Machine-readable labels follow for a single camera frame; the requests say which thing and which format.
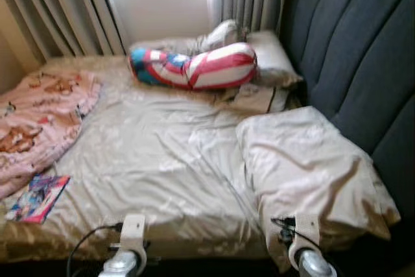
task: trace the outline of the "white bed sheet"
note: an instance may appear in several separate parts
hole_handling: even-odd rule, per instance
[[[268,256],[235,136],[246,114],[223,109],[212,93],[134,82],[122,56],[46,66],[73,68],[97,72],[104,86],[77,142],[47,172],[72,178],[43,224],[0,229],[1,261],[66,258],[92,228],[127,213],[145,214],[150,257]],[[98,233],[78,257],[107,258],[117,240]]]

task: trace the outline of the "pillow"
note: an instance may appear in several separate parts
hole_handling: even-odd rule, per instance
[[[257,55],[259,75],[256,84],[288,88],[303,80],[292,68],[283,46],[272,31],[252,32],[246,41]]]
[[[256,74],[255,52],[242,42],[193,58],[136,49],[130,54],[130,65],[142,82],[192,90],[232,88],[249,82]]]
[[[371,158],[319,111],[308,106],[250,117],[236,133],[267,248],[281,269],[288,264],[272,217],[316,217],[325,250],[366,232],[390,238],[388,227],[400,216]]]

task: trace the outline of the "channel tufted headboard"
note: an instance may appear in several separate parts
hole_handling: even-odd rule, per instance
[[[372,156],[403,218],[392,253],[406,260],[415,244],[414,4],[286,0],[280,34],[305,78],[304,102]]]

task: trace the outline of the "comic book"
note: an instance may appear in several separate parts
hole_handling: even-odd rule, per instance
[[[69,176],[35,176],[28,189],[23,192],[6,214],[6,219],[43,223],[69,179]]]

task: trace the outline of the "body pillow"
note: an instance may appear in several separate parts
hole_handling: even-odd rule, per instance
[[[247,43],[234,43],[194,58],[136,49],[130,54],[130,65],[142,82],[189,90],[240,86],[255,76],[257,67],[255,52]]]

